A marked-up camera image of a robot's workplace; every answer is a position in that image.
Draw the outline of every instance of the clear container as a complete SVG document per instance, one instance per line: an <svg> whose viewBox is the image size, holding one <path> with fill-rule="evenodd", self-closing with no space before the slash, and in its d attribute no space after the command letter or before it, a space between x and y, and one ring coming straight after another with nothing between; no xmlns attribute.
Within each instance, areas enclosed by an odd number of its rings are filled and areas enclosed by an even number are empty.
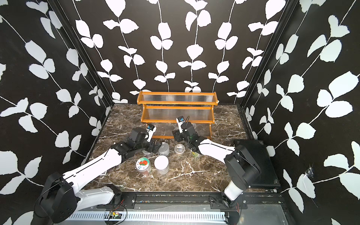
<svg viewBox="0 0 360 225"><path fill-rule="evenodd" d="M154 162L155 168L159 174L167 174L170 169L169 159L166 156L158 156Z"/></svg>
<svg viewBox="0 0 360 225"><path fill-rule="evenodd" d="M185 146L183 144L177 144L174 152L179 156L182 155L185 152Z"/></svg>
<svg viewBox="0 0 360 225"><path fill-rule="evenodd" d="M140 172L141 175L146 176L151 172L151 163L148 158L142 157L140 158L135 165L137 171Z"/></svg>
<svg viewBox="0 0 360 225"><path fill-rule="evenodd" d="M170 153L169 144L166 142L163 142L162 145L159 148L159 155L161 156L168 156Z"/></svg>

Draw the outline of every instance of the wall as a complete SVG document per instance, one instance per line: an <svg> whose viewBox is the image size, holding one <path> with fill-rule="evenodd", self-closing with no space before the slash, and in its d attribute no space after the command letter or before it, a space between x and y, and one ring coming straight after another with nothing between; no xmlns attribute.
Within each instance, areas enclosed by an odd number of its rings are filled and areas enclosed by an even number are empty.
<svg viewBox="0 0 360 225"><path fill-rule="evenodd" d="M0 30L0 224L28 225L47 176L80 165L110 107L46 2L0 0Z"/></svg>
<svg viewBox="0 0 360 225"><path fill-rule="evenodd" d="M360 2L299 2L247 119L297 224L358 224Z"/></svg>
<svg viewBox="0 0 360 225"><path fill-rule="evenodd" d="M132 104L140 90L216 91L221 104L239 103L286 4L59 2L113 101Z"/></svg>

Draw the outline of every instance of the brown marble surface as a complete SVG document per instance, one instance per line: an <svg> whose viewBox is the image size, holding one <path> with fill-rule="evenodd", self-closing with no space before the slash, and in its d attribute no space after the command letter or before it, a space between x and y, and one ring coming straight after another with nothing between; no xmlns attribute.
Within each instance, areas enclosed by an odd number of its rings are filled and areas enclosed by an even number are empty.
<svg viewBox="0 0 360 225"><path fill-rule="evenodd" d="M90 160L104 153L111 145L129 136L131 129L140 122L142 105L117 104L105 124ZM246 133L235 105L218 105L214 107L215 124L212 125L213 141L231 145L233 139L245 139ZM137 153L122 164L107 171L85 186L94 189L106 184L114 184L125 192L217 192L224 191L230 182L225 164L209 156L195 158L185 145L181 156L174 153L177 144L173 139L161 140L170 145L170 171L160 175L153 166L147 176L140 175L135 169L136 161L143 157ZM156 156L150 157L153 165Z"/></svg>

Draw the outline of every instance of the jar lid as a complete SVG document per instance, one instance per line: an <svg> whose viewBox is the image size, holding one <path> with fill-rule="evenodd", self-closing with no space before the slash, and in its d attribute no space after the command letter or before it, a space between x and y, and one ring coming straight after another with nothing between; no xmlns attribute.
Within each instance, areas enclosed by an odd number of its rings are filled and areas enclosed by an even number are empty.
<svg viewBox="0 0 360 225"><path fill-rule="evenodd" d="M136 162L136 169L139 171L146 170L150 165L148 158L142 157Z"/></svg>
<svg viewBox="0 0 360 225"><path fill-rule="evenodd" d="M169 165L169 159L166 156L158 156L154 162L155 168L163 170Z"/></svg>

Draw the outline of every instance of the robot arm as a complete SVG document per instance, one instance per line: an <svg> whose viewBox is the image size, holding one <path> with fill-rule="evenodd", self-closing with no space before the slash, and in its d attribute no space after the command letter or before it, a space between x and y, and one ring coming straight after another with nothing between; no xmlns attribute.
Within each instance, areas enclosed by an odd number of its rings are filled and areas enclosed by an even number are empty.
<svg viewBox="0 0 360 225"><path fill-rule="evenodd" d="M151 124L148 124L146 129L136 127L132 129L129 138L111 146L90 162L63 175L57 172L51 174L35 202L36 214L39 217L48 216L54 223L59 223L73 212L90 206L108 204L115 194L121 195L115 186L85 191L81 189L104 171L123 163L137 152L158 151L161 143L151 139L155 130L156 127Z"/></svg>
<svg viewBox="0 0 360 225"><path fill-rule="evenodd" d="M230 201L234 201L260 177L259 165L244 146L229 147L215 143L199 136L192 124L185 122L184 117L178 117L176 121L179 130L172 132L176 141L184 140L192 151L213 157L226 165L231 182L225 188L224 193Z"/></svg>

